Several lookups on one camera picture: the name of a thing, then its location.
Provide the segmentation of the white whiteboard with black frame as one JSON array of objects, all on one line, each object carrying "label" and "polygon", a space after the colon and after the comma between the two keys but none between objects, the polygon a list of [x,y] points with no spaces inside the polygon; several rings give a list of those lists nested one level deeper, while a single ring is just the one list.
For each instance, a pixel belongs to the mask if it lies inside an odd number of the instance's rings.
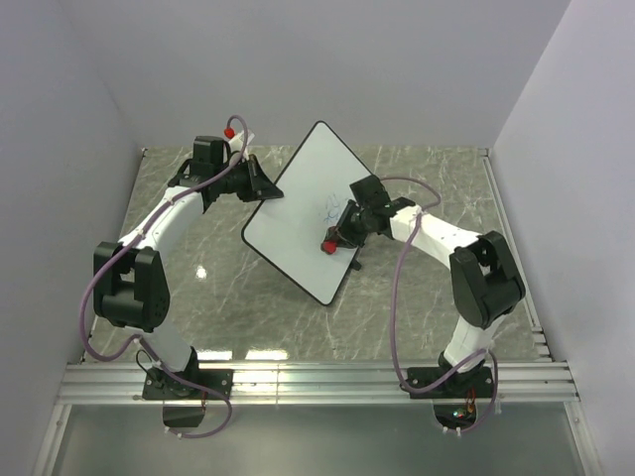
[{"label": "white whiteboard with black frame", "polygon": [[284,196],[257,206],[242,229],[244,243],[317,302],[331,304],[358,251],[329,255],[321,244],[353,198],[350,186],[370,175],[325,122],[316,122],[276,179]]}]

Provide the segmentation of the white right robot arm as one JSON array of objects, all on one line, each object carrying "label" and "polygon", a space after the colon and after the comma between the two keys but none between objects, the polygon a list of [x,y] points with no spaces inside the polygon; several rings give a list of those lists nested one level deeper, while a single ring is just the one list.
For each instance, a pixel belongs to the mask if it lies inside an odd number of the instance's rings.
[{"label": "white right robot arm", "polygon": [[384,183],[370,175],[351,185],[353,196],[336,224],[328,227],[320,248],[328,255],[358,249],[369,235],[377,234],[402,243],[397,268],[411,249],[417,249],[448,269],[458,321],[441,354],[438,376],[429,384],[413,385],[401,371],[396,343],[400,271],[394,273],[391,288],[390,350],[399,385],[410,395],[441,389],[449,396],[460,396],[489,357],[493,334],[503,317],[525,297],[524,281],[501,233],[478,234],[454,226],[410,198],[390,197]]}]

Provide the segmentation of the red bone-shaped eraser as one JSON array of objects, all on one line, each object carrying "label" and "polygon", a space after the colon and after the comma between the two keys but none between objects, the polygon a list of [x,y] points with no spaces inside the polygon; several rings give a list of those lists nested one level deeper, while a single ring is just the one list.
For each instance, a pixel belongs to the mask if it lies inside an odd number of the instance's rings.
[{"label": "red bone-shaped eraser", "polygon": [[321,243],[320,248],[326,254],[332,255],[337,251],[338,242],[336,240],[324,240]]}]

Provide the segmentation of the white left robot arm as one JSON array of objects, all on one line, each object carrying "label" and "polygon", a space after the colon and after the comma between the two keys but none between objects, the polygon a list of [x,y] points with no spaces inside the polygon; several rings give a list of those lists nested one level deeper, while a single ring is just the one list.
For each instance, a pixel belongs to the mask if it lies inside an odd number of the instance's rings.
[{"label": "white left robot arm", "polygon": [[168,399],[222,399],[199,369],[196,351],[168,320],[171,293],[164,269],[187,229],[224,194],[243,202],[278,199],[283,192],[262,170],[248,146],[251,131],[198,136],[192,155],[167,183],[163,197],[140,224],[94,252],[93,309],[128,332],[150,359],[146,379]]}]

